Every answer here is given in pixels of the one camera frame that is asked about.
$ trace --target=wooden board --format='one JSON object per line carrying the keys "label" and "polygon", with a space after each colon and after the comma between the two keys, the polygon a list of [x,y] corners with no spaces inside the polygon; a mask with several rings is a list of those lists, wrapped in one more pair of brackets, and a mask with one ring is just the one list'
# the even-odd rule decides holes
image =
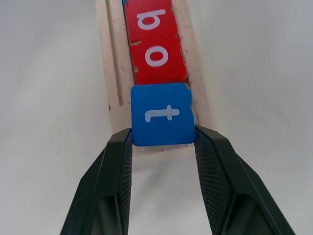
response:
{"label": "wooden board", "polygon": [[[186,0],[172,0],[193,96],[195,123],[213,128],[201,61]],[[130,91],[134,85],[122,0],[96,0],[108,109],[112,132],[131,127]]]}

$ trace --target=blue letter tile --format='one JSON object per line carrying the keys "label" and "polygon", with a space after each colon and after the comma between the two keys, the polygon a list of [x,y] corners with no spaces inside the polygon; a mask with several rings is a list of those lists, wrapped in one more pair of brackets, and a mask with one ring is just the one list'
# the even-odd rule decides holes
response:
{"label": "blue letter tile", "polygon": [[191,90],[186,84],[134,86],[132,133],[136,146],[193,143]]}

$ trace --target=red block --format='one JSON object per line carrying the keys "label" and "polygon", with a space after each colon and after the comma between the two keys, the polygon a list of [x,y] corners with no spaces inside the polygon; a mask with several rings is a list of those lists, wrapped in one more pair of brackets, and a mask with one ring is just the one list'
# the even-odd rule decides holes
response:
{"label": "red block", "polygon": [[126,16],[131,43],[178,34],[171,0],[129,0]]}
{"label": "red block", "polygon": [[187,70],[177,35],[131,45],[137,85],[187,82]]}

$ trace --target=white background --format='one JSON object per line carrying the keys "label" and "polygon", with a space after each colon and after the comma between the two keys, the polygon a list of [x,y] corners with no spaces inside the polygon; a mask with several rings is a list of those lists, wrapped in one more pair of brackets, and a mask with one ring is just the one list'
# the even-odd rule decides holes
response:
{"label": "white background", "polygon": [[[312,1],[189,6],[216,129],[311,234]],[[0,234],[59,234],[110,136],[94,1],[0,1]],[[192,147],[133,171],[130,235],[209,234]]]}

